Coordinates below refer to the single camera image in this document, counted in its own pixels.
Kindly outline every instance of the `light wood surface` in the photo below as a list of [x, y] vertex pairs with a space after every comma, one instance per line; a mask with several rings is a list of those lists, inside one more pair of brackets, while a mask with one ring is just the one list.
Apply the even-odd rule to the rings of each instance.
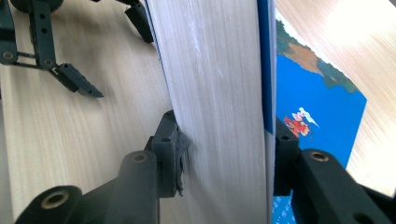
[[148, 0], [148, 8], [177, 122], [191, 140], [184, 223], [269, 221], [266, 159], [275, 153], [264, 145], [257, 3]]
[[3, 102], [0, 100], [0, 223], [12, 221], [11, 192], [7, 160], [6, 134], [3, 120]]
[[393, 195], [396, 7], [388, 0], [278, 0], [277, 8], [297, 35], [367, 98], [347, 170], [359, 183]]
[[[278, 0], [277, 7], [367, 97], [347, 169], [360, 183], [393, 194], [396, 8], [387, 0]], [[156, 49], [143, 42], [124, 9], [115, 1], [67, 0], [52, 21], [58, 62], [72, 63], [103, 99], [71, 93], [43, 72], [0, 66], [14, 217], [45, 189], [71, 184], [86, 192], [114, 177], [122, 157], [142, 149], [171, 108]], [[32, 51], [27, 16], [13, 13], [19, 50]], [[230, 35], [234, 26], [227, 27]], [[185, 129], [193, 124], [184, 123]], [[183, 200], [163, 203], [171, 206], [163, 223], [190, 218]]]
[[[105, 98], [72, 93], [50, 74], [0, 66], [14, 217], [40, 192], [84, 192], [117, 176], [171, 109], [154, 45], [116, 1], [67, 0], [52, 17], [57, 61], [72, 63]], [[33, 52], [28, 17], [12, 7], [19, 51]]]

